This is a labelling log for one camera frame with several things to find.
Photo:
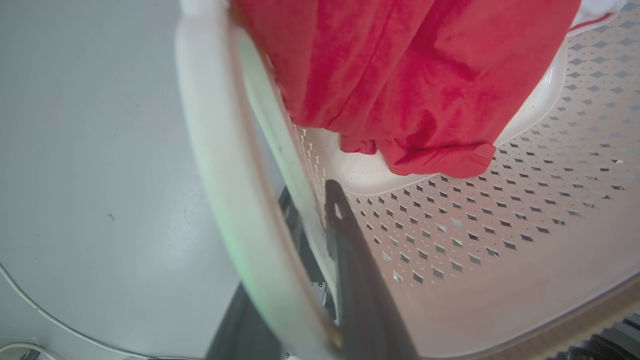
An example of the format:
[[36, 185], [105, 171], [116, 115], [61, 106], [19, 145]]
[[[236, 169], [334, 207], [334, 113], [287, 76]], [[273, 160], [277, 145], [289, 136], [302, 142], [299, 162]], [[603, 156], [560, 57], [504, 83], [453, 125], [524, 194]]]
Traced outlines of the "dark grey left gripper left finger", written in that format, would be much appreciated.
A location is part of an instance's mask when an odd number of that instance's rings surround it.
[[[310, 248], [302, 217], [288, 189], [279, 195], [279, 207], [292, 237], [292, 243], [310, 278], [315, 299], [336, 320], [333, 296]], [[207, 360], [299, 360], [270, 330], [239, 284], [205, 357]]]

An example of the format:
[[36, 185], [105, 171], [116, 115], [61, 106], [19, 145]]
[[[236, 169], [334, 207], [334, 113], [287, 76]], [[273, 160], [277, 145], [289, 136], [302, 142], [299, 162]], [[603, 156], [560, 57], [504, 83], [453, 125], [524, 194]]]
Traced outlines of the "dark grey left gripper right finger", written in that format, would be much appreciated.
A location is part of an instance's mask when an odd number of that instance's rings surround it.
[[418, 353], [342, 186], [325, 183], [326, 241], [337, 267], [343, 360], [416, 360]]

